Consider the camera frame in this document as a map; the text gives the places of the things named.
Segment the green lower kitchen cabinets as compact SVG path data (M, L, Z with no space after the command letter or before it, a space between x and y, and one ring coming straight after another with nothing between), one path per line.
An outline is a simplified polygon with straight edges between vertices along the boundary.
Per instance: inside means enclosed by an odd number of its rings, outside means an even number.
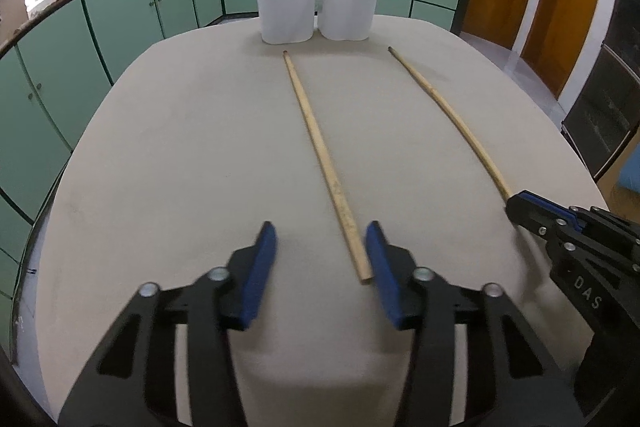
M1 342L39 213L94 113L152 44L240 16L257 0L61 0L1 49Z

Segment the black glass cabinet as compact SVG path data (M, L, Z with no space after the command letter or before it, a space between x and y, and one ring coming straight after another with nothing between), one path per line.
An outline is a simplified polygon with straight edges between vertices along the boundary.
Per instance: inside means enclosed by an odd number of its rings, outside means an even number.
M639 0L615 0L591 72L561 133L600 179L639 128Z

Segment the plain wooden chopstick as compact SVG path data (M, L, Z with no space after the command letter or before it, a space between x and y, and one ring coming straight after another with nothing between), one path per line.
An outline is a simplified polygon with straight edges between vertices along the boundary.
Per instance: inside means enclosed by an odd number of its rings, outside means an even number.
M316 116L314 116L314 110L288 51L283 52L283 61L302 112L312 148L316 153L324 182L326 182L326 188L332 200L337 221L340 224L350 259L352 259L352 265L360 283L367 284L373 279L372 268L364 250L356 219L349 207L340 178L337 176L329 147L326 146L321 128Z
M389 46L387 51L390 55L408 72L410 77L416 82L416 84L424 91L431 100L442 111L451 124L457 129L457 132L462 136L462 139L468 147L472 150L473 154L483 166L484 170L488 174L492 183L495 185L498 193L500 194L503 202L506 202L512 195L513 191L508 181L500 172L495 161L492 160L487 150L480 140L477 139L471 128L465 124L465 121L454 110L449 102L444 98L438 90L413 66L405 57L403 57L395 48Z

